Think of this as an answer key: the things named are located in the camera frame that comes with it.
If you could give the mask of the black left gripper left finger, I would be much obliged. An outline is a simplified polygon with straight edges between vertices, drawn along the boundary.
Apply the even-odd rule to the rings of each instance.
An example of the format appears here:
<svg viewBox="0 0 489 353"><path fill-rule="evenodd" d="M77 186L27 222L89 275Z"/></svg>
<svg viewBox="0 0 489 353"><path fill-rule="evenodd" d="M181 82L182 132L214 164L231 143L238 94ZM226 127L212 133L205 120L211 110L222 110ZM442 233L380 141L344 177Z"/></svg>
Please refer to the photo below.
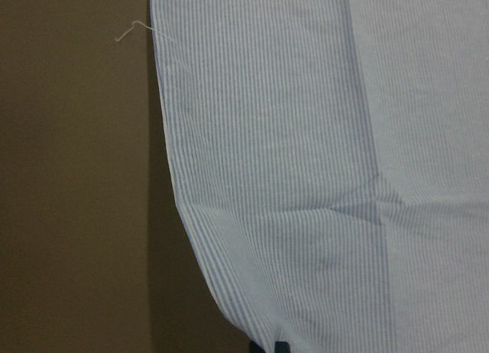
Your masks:
<svg viewBox="0 0 489 353"><path fill-rule="evenodd" d="M253 341L249 342L248 352L249 353L265 353L264 349Z"/></svg>

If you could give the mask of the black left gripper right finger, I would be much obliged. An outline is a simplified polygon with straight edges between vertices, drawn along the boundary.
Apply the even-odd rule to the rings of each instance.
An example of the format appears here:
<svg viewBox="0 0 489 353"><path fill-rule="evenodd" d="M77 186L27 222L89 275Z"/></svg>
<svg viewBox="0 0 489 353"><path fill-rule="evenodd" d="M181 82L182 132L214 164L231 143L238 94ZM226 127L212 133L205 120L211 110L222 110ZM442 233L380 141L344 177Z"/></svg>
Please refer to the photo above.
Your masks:
<svg viewBox="0 0 489 353"><path fill-rule="evenodd" d="M290 344L282 341L275 342L274 353L290 353Z"/></svg>

